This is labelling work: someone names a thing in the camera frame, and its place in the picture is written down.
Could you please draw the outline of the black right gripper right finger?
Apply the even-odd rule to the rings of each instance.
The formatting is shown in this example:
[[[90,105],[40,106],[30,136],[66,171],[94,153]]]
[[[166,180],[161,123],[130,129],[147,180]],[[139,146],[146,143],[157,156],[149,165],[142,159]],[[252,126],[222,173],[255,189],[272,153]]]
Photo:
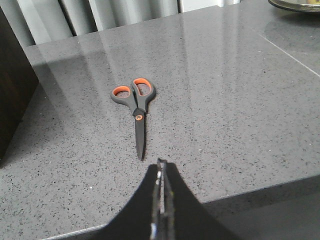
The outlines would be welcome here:
[[[214,219],[193,195],[177,166],[163,165],[166,240],[239,240]]]

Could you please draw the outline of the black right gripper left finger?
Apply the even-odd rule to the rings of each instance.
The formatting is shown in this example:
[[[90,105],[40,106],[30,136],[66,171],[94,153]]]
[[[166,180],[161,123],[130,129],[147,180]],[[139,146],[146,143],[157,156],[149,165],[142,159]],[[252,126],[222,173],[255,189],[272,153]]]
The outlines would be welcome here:
[[[148,166],[138,189],[123,209],[92,240],[164,240],[165,227],[161,218],[162,166]]]

